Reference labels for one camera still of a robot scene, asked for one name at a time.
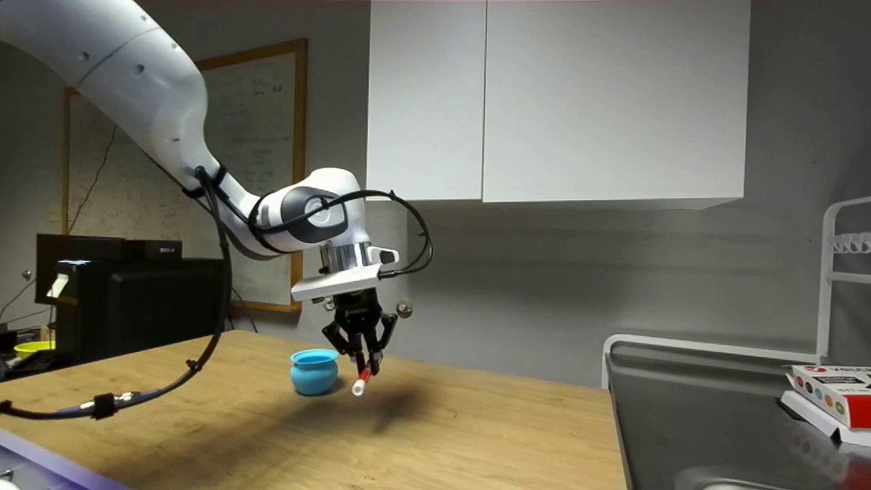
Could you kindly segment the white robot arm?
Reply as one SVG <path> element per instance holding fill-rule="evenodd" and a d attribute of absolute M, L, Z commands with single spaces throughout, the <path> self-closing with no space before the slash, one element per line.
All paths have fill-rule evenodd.
<path fill-rule="evenodd" d="M 325 336 L 363 375 L 379 374 L 377 325 L 392 318 L 381 313 L 377 284 L 398 253 L 371 242 L 351 171 L 328 166 L 265 196 L 246 190 L 206 148 L 201 70 L 136 0 L 0 0 L 0 42 L 51 69 L 121 126 L 246 256 L 315 247 L 325 273 L 296 284 L 292 296 L 332 299 L 336 322 Z"/>

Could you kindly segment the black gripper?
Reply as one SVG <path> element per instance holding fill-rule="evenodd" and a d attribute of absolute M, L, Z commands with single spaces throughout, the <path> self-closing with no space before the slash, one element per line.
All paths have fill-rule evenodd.
<path fill-rule="evenodd" d="M 364 370 L 364 355 L 371 375 L 379 375 L 394 325 L 398 317 L 381 307 L 377 292 L 338 294 L 325 339 L 355 363 L 356 375 Z"/>

